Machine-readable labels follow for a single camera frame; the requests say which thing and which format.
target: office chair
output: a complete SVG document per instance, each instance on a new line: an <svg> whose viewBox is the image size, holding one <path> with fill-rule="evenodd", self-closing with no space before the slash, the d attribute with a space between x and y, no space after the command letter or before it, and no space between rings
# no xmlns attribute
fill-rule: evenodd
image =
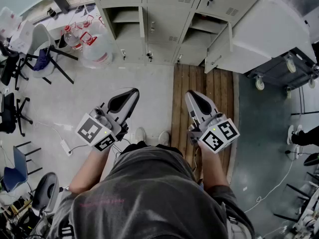
<svg viewBox="0 0 319 239"><path fill-rule="evenodd" d="M14 89L19 90L19 87L17 87L19 76L24 78L26 81L29 80L29 78L23 75L21 72L22 67L20 66L21 59L19 57L19 53L16 51L10 50L6 46L4 46L4 44L1 41L0 41L0 51L3 54L3 56L7 57L5 64L0 65L0 67L3 68L0 80L4 85L8 86L10 83L11 77L14 77L15 78Z"/></svg>
<svg viewBox="0 0 319 239"><path fill-rule="evenodd" d="M2 123L0 123L0 132L13 133L15 130L15 123L18 122L20 134L25 137L25 133L22 133L21 129L21 119L26 120L30 124L33 121L22 115L22 110L26 101L30 101L30 98L25 98L21 107L19 108L20 99L16 100L16 108L14 106L14 94L10 93L7 96L2 95L1 101L1 118Z"/></svg>
<svg viewBox="0 0 319 239"><path fill-rule="evenodd" d="M18 146L13 146L14 168L5 167L4 173L3 173L3 184L4 184L4 188L7 192L14 190L17 186L26 182L28 180L28 175L35 173L35 172L42 169L42 167L40 167L40 168L35 169L34 171L28 173L26 163L31 161L31 159L27 160L26 157L32 153L35 153L36 151L41 150L41 148L38 148L38 149L33 150L27 154L23 154L18 149L19 147L24 146L24 145L29 144L29 143L31 143L31 142L29 141L29 142L20 144Z"/></svg>
<svg viewBox="0 0 319 239"><path fill-rule="evenodd" d="M45 59L49 60L49 63L39 71L34 70L34 66L32 66L28 60L29 59L38 59L39 56L36 56L35 53L39 53L40 49L45 50ZM57 64L56 59L57 55L63 55L68 58L72 58L74 60L78 60L77 57L72 56L68 53L65 53L59 49L57 49L57 46L55 44L55 41L53 37L50 35L48 30L46 30L45 26L42 24L37 25L33 32L32 32L32 43L31 46L27 52L27 55L23 61L23 65L27 65L32 71L33 71L33 76L35 78L42 78L44 79L48 84L51 84L51 81L46 78L46 76L50 75L53 73L54 69L57 68L63 75L64 77L74 84L74 81L65 73L65 71Z"/></svg>

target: shoe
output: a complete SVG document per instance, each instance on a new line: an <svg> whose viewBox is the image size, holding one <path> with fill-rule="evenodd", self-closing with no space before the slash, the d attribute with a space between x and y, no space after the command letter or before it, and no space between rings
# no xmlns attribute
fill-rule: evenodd
<svg viewBox="0 0 319 239"><path fill-rule="evenodd" d="M164 145L164 146L169 146L169 133L167 131L163 131L159 135L159 144Z"/></svg>
<svg viewBox="0 0 319 239"><path fill-rule="evenodd" d="M139 127L135 131L135 141L139 143L140 141L145 141L145 131L142 127Z"/></svg>
<svg viewBox="0 0 319 239"><path fill-rule="evenodd" d="M303 130L303 126L299 125L295 134L299 134L299 132L302 130Z"/></svg>
<svg viewBox="0 0 319 239"><path fill-rule="evenodd" d="M293 136L293 132L294 132L294 126L291 125L288 129L288 137L287 137L287 144L291 144L291 137Z"/></svg>

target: person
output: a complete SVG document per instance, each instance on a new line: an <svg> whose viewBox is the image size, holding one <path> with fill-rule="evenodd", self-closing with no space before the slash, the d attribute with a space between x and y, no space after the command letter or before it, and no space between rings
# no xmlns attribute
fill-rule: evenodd
<svg viewBox="0 0 319 239"><path fill-rule="evenodd" d="M294 132L294 126L291 125L288 129L287 144L297 144L299 146L306 146L314 144L319 146L319 126L311 129L305 133L302 125L299 125L297 131Z"/></svg>
<svg viewBox="0 0 319 239"><path fill-rule="evenodd" d="M198 143L202 188L179 150L169 147L168 132L156 147L145 144L142 128L135 138L101 182L110 149L91 151L64 190L47 238L255 238L218 155Z"/></svg>

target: plastic water bottle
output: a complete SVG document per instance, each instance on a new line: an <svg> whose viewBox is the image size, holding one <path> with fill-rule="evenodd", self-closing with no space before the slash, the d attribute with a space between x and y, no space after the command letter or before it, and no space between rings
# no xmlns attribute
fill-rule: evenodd
<svg viewBox="0 0 319 239"><path fill-rule="evenodd" d="M74 50L82 49L83 46L80 42L80 30L77 28L71 28L69 25L66 25L64 31L65 42Z"/></svg>
<svg viewBox="0 0 319 239"><path fill-rule="evenodd" d="M85 32L81 36L83 57L98 64L109 64L112 61L112 48L101 35L92 36Z"/></svg>

